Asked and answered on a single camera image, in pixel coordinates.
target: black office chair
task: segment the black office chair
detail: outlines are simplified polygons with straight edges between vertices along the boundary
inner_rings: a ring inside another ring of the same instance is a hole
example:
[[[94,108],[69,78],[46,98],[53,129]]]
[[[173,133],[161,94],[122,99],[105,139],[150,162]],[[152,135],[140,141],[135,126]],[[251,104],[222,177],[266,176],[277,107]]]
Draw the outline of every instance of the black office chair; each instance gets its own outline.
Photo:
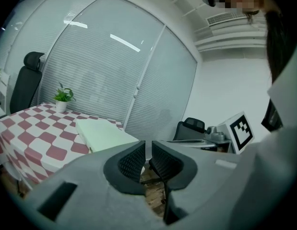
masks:
[[[205,136],[205,123],[201,120],[188,117],[179,122],[173,140],[203,139]]]
[[[30,107],[37,87],[42,79],[39,71],[40,57],[44,53],[30,52],[24,57],[10,102],[11,114]]]

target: ceiling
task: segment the ceiling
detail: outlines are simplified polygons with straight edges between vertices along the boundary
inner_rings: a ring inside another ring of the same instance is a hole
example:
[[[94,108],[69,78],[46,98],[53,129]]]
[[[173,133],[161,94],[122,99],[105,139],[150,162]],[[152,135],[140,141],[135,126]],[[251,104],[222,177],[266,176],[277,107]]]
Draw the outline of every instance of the ceiling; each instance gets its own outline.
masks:
[[[254,16],[252,24],[243,18],[222,20],[209,25],[207,18],[223,14],[229,16],[224,9],[212,8],[202,0],[171,0],[182,12],[182,19],[188,20],[193,29],[193,40],[197,49],[208,51],[222,48],[247,48],[265,46],[266,25],[262,13]]]

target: desk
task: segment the desk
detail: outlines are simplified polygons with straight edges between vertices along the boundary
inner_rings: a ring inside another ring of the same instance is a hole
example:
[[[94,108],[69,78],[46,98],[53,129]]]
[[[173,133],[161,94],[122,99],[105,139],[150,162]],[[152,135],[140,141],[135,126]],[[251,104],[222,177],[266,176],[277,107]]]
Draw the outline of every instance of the desk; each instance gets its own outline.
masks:
[[[25,179],[38,184],[72,160],[89,153],[75,126],[77,119],[101,119],[54,104],[19,111],[0,119],[0,164],[10,162]],[[108,119],[123,129],[121,122]]]

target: black hair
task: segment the black hair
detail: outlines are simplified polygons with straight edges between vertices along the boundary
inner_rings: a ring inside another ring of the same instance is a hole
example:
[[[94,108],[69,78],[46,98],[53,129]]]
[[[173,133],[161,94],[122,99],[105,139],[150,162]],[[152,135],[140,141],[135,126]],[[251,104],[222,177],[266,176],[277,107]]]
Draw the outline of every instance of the black hair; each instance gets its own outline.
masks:
[[[297,45],[297,22],[294,15],[294,7],[297,0],[274,0],[281,13],[267,12],[267,58],[272,75],[272,82],[281,74],[290,60]],[[245,12],[249,22],[252,22],[254,12]]]
[[[257,10],[257,11],[248,11],[248,12],[243,12],[243,13],[246,15],[246,17],[248,19],[248,22],[252,23],[253,22],[253,15],[258,14],[259,10]]]

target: table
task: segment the table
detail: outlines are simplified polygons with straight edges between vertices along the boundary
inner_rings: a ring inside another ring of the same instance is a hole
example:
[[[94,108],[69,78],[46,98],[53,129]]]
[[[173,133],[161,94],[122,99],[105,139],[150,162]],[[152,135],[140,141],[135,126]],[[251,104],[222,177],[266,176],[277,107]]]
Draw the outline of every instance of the table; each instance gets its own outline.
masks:
[[[72,160],[89,153],[75,126],[77,119],[100,117],[43,103],[0,119],[0,165],[10,162],[35,184]],[[107,119],[123,130],[121,122]]]

